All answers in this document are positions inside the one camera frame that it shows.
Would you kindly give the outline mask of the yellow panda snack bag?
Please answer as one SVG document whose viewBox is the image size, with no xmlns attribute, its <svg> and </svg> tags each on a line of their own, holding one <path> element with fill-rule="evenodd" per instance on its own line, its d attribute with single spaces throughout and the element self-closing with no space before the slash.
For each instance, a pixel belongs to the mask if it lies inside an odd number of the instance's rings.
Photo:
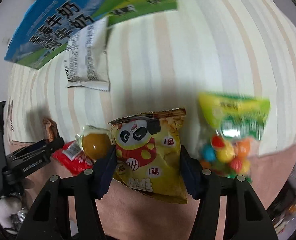
<svg viewBox="0 0 296 240">
<path fill-rule="evenodd" d="M 151 198 L 187 204 L 179 173 L 179 129 L 185 116 L 184 108 L 175 108 L 111 121 L 111 139 L 117 157 L 114 179 Z"/>
</svg>

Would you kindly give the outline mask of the red snack packet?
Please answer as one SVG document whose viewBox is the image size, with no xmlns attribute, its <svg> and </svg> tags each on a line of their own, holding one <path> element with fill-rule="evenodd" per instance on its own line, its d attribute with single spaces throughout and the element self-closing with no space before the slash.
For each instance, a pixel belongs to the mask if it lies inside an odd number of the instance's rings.
<svg viewBox="0 0 296 240">
<path fill-rule="evenodd" d="M 63 148 L 56 150 L 52 158 L 61 163 L 72 175 L 79 175 L 87 169 L 91 169 L 94 162 L 86 156 L 76 141 L 66 143 Z"/>
</svg>

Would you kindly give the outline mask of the green bubble gum bag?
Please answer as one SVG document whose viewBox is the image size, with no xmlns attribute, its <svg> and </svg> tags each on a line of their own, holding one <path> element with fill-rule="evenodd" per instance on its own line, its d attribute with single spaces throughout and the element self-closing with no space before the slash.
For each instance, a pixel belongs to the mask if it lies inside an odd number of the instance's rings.
<svg viewBox="0 0 296 240">
<path fill-rule="evenodd" d="M 250 156 L 262 140 L 269 99 L 202 92 L 198 102 L 204 126 L 198 148 L 201 165 L 222 177 L 243 175 L 251 181 Z"/>
</svg>

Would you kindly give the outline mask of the silver label snack packet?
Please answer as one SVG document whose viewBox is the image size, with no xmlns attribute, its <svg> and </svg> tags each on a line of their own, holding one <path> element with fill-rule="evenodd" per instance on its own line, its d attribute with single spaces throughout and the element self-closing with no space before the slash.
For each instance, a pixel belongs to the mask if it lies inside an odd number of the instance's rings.
<svg viewBox="0 0 296 240">
<path fill-rule="evenodd" d="M 63 52 L 67 87 L 108 92 L 110 81 L 106 54 L 108 18 L 104 17 L 74 34 Z"/>
</svg>

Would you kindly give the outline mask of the white striped blanket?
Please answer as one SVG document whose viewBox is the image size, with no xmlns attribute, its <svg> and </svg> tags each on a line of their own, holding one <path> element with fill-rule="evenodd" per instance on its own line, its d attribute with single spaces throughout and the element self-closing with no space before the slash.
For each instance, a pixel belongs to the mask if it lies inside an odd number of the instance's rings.
<svg viewBox="0 0 296 240">
<path fill-rule="evenodd" d="M 44 118 L 70 141 L 85 126 L 184 107 L 181 142 L 195 154 L 200 92 L 268 98 L 259 154 L 296 144 L 296 27 L 273 0 L 178 0 L 177 11 L 120 23 L 107 47 L 110 90 L 69 88 L 64 54 L 40 70 L 13 65 L 10 142 L 43 138 Z"/>
</svg>

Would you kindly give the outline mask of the brown cardboard box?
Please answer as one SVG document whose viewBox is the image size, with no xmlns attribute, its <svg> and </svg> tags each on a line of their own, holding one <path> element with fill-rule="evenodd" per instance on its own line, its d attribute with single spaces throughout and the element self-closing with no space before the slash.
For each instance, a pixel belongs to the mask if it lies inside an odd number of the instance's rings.
<svg viewBox="0 0 296 240">
<path fill-rule="evenodd" d="M 68 39 L 101 18 L 108 24 L 165 10 L 177 0 L 36 0 L 26 11 L 8 46 L 5 61 L 42 68 L 61 53 Z"/>
</svg>

